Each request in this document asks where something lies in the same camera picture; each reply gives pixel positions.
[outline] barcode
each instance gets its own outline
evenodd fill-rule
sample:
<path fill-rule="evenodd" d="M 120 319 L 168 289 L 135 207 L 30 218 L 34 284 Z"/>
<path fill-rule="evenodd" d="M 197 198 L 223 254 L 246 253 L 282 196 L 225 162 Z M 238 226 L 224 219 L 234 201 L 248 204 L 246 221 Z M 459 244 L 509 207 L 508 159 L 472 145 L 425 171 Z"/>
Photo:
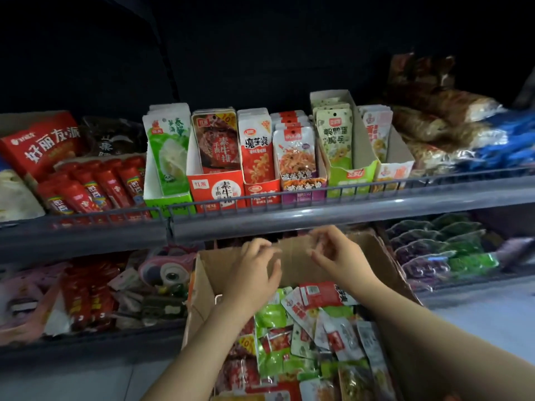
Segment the barcode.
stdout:
<path fill-rule="evenodd" d="M 280 296 L 279 296 L 279 292 L 277 291 L 275 294 L 273 294 L 273 296 L 271 297 L 271 299 L 268 301 L 268 304 L 269 305 L 277 305 L 277 304 L 280 304 Z"/>
<path fill-rule="evenodd" d="M 307 294 L 319 294 L 319 288 L 317 285 L 309 285 L 307 286 Z"/>

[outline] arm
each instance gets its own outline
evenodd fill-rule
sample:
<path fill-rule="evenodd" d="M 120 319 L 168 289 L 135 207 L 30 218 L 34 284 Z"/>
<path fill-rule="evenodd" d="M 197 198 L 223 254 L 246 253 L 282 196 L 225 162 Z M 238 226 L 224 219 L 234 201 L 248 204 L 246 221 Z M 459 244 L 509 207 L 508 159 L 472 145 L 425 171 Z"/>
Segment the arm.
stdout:
<path fill-rule="evenodd" d="M 312 232 L 312 260 L 380 319 L 429 356 L 462 399 L 531 400 L 535 366 L 437 317 L 386 287 L 362 250 L 338 228 Z"/>
<path fill-rule="evenodd" d="M 267 266 L 278 249 L 265 239 L 246 242 L 231 273 L 223 301 L 175 361 L 151 386 L 142 401 L 206 401 L 240 330 L 279 287 L 282 271 L 276 261 L 271 277 Z"/>

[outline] hand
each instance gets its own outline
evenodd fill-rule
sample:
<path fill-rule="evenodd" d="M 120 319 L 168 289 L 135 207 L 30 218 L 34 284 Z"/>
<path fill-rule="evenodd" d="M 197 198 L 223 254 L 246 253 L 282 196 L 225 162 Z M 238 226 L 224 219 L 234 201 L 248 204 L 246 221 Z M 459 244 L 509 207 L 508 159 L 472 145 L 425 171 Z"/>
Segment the hand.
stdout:
<path fill-rule="evenodd" d="M 340 229 L 330 225 L 316 228 L 310 234 L 316 239 L 316 245 L 309 249 L 308 255 L 359 302 L 365 302 L 363 298 L 370 289 L 383 285 L 373 273 L 361 247 Z"/>
<path fill-rule="evenodd" d="M 241 258 L 233 266 L 227 286 L 223 292 L 223 303 L 237 312 L 246 323 L 262 308 L 277 291 L 283 272 L 280 259 L 273 265 L 273 272 L 268 276 L 269 261 L 280 249 L 271 246 L 271 242 L 256 238 L 245 242 L 241 248 Z"/>

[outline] white floor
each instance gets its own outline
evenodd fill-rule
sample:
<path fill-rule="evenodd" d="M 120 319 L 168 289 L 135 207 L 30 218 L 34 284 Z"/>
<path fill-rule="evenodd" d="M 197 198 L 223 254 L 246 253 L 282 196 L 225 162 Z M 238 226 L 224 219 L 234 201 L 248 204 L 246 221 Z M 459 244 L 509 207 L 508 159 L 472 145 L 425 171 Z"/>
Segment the white floor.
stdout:
<path fill-rule="evenodd" d="M 499 297 L 436 310 L 459 327 L 535 364 L 535 297 Z M 137 401 L 172 357 L 145 363 L 107 360 L 55 368 L 16 369 L 0 376 L 0 399 Z"/>

